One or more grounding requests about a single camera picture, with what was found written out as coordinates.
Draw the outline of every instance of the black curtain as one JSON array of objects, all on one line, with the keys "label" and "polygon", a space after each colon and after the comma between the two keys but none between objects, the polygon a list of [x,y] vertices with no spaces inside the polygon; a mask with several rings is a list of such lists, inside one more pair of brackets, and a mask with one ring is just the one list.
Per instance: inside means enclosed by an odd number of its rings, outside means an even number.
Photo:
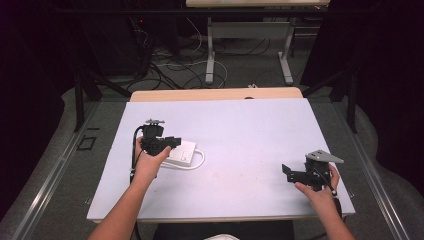
[{"label": "black curtain", "polygon": [[0,3],[0,218],[26,184],[63,113],[72,74],[37,1]]},{"label": "black curtain", "polygon": [[[332,0],[329,9],[367,9],[375,2]],[[423,195],[424,3],[381,2],[383,19],[367,39],[369,49],[359,54],[357,103],[376,128],[377,161]],[[313,86],[346,66],[374,20],[325,19],[301,84]]]}]

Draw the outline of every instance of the human arm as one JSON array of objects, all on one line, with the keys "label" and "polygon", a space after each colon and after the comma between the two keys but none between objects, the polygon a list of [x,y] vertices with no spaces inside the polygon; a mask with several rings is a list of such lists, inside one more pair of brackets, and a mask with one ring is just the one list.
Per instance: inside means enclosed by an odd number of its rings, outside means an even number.
[{"label": "human arm", "polygon": [[[332,176],[331,186],[337,189],[340,175],[331,164],[329,164],[328,167]],[[324,226],[328,239],[355,239],[340,218],[334,203],[333,195],[328,186],[318,192],[313,191],[300,182],[295,183],[295,187],[309,198],[312,207],[315,209],[315,212],[318,214]]]},{"label": "human arm", "polygon": [[137,139],[135,156],[138,156],[132,183],[121,198],[94,229],[89,239],[130,239],[140,211],[141,204],[151,182],[156,177],[160,164],[169,156],[170,147],[166,147],[156,156],[142,152],[141,138]]}]

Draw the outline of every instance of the white power strip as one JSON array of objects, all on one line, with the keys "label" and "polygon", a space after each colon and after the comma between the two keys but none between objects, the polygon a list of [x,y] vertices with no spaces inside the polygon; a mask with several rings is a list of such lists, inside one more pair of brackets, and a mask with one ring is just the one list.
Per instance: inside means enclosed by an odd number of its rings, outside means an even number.
[{"label": "white power strip", "polygon": [[171,150],[169,157],[165,159],[164,163],[190,167],[195,149],[196,143],[181,141],[181,145]]}]

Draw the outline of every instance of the desk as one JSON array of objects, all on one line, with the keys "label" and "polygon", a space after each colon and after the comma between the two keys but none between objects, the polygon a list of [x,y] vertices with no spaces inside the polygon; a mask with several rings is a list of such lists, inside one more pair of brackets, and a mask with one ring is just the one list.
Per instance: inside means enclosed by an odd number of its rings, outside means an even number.
[{"label": "desk", "polygon": [[[164,93],[168,97],[162,101],[152,97]],[[316,216],[308,199],[286,181],[281,170],[284,163],[304,171],[306,153],[328,151],[308,100],[301,98],[298,89],[137,92],[131,101],[87,219],[102,220],[129,186],[132,135],[149,118],[166,121],[164,136],[196,142],[206,161],[192,171],[161,168],[146,193],[138,221],[253,221]],[[355,213],[342,179],[338,192],[343,214]]]},{"label": "desk", "polygon": [[[330,0],[187,0],[188,7],[300,7],[325,6]],[[283,51],[278,53],[284,80],[287,85],[293,84],[293,78],[287,62],[291,40],[294,34],[296,19],[289,22],[212,22],[208,18],[208,62],[205,82],[213,83],[215,52],[213,38],[281,38],[284,39]]]}]

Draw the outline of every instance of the white cable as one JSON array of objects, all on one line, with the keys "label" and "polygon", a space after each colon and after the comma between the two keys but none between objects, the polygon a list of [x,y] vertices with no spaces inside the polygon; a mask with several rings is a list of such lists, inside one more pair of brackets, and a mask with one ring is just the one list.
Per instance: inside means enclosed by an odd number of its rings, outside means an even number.
[{"label": "white cable", "polygon": [[200,151],[199,149],[194,149],[194,152],[200,153],[200,154],[202,155],[202,160],[201,160],[201,161],[200,161],[200,163],[199,163],[199,164],[197,164],[196,166],[193,166],[193,167],[183,167],[183,166],[178,166],[178,165],[176,165],[176,164],[167,163],[167,162],[163,162],[163,163],[161,164],[161,166],[164,166],[164,167],[172,167],[172,168],[178,168],[178,169],[184,169],[184,170],[194,170],[194,169],[196,169],[196,168],[198,168],[198,167],[202,166],[202,164],[205,162],[205,154],[204,154],[202,151]]}]

